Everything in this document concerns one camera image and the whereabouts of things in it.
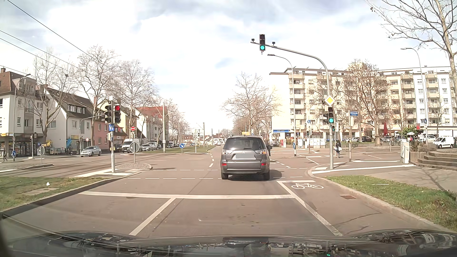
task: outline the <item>manhole cover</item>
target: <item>manhole cover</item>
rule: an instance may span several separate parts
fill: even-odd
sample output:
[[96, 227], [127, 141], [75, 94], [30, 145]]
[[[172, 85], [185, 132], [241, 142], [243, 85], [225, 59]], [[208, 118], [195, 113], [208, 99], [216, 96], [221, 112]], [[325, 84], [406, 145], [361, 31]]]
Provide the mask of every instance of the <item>manhole cover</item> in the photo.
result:
[[340, 195], [344, 199], [355, 199], [352, 195]]

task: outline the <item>stairs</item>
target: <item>stairs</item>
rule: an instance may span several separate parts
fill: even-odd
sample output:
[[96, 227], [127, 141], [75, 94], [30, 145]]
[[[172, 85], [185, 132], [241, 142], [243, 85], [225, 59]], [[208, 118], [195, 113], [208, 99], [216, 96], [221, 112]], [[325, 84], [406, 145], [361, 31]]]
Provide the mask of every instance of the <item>stairs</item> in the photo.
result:
[[457, 150], [432, 151], [417, 159], [416, 166], [457, 171]]

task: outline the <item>umbrella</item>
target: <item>umbrella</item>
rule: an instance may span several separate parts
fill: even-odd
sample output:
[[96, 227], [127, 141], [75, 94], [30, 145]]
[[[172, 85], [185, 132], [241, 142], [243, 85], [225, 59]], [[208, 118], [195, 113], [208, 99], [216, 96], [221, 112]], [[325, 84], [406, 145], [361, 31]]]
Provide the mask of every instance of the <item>umbrella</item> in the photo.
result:
[[387, 123], [384, 122], [384, 136], [387, 136]]

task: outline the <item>traffic light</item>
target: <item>traffic light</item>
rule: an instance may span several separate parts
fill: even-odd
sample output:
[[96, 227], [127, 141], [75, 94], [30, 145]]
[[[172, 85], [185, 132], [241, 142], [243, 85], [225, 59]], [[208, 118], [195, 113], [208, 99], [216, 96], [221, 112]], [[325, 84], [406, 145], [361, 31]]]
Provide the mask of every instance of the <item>traffic light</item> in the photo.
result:
[[335, 117], [333, 113], [333, 107], [329, 107], [329, 123], [333, 124], [335, 123]]
[[260, 41], [260, 51], [263, 52], [263, 51], [265, 51], [265, 34], [259, 35], [259, 41]]
[[108, 104], [107, 106], [105, 106], [105, 109], [106, 109], [106, 112], [105, 112], [105, 121], [106, 121], [107, 123], [111, 123], [111, 122], [112, 122], [111, 104]]
[[114, 106], [114, 123], [121, 122], [121, 105], [117, 104]]

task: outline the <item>yellow diamond sign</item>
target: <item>yellow diamond sign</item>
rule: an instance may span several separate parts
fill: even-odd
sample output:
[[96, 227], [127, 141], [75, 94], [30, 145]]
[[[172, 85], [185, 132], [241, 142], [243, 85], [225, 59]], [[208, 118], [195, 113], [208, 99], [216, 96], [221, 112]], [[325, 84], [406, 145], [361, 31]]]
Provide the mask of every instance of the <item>yellow diamond sign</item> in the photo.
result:
[[331, 97], [331, 96], [328, 96], [328, 97], [324, 100], [324, 102], [325, 102], [326, 104], [328, 104], [329, 106], [332, 106], [332, 104], [335, 102], [335, 99], [333, 99], [333, 97]]

